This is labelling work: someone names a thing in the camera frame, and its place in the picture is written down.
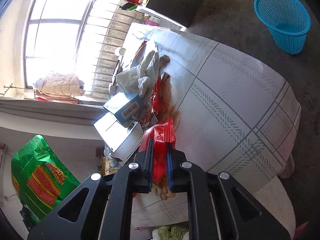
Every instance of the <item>green plush fabric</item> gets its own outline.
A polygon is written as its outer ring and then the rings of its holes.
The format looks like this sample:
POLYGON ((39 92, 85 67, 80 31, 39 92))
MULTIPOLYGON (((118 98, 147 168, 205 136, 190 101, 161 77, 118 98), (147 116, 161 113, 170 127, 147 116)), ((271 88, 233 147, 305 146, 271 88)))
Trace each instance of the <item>green plush fabric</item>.
POLYGON ((182 240, 189 230, 182 226, 162 226, 158 230, 161 240, 182 240))

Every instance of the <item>green plastic bag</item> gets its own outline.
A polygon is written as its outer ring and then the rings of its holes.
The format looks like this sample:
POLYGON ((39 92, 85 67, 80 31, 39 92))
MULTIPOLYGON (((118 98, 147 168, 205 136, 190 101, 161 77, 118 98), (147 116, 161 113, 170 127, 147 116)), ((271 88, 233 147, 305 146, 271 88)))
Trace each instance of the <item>green plastic bag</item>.
POLYGON ((21 203, 36 223, 80 184, 41 135, 13 156, 11 177, 21 203))

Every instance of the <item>laundry basket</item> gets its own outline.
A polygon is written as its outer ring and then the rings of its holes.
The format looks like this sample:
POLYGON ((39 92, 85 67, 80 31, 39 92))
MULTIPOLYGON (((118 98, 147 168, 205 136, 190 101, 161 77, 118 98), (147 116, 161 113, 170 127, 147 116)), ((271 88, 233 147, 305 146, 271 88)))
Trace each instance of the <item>laundry basket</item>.
POLYGON ((302 50, 311 19, 298 0, 254 0, 254 10, 280 49, 288 54, 302 50))

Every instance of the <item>window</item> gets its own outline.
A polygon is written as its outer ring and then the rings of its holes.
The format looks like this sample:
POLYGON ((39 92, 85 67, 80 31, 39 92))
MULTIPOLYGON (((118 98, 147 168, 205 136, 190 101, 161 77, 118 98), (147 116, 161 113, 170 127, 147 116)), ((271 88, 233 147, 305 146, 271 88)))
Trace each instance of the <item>window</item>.
POLYGON ((106 101, 117 57, 133 21, 122 0, 34 0, 24 41, 27 88, 52 72, 78 74, 85 96, 106 101))

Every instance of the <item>concrete floor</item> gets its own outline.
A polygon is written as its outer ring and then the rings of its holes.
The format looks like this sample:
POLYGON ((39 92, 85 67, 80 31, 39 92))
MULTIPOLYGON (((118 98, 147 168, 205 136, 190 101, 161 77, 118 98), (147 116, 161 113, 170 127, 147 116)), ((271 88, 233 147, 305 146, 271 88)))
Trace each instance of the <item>concrete floor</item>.
POLYGON ((204 0, 187 32, 221 42, 255 57, 282 75, 302 106, 292 151, 295 172, 283 185, 292 201, 297 226, 320 207, 320 25, 304 0, 312 26, 303 51, 281 51, 257 18, 254 0, 204 0))

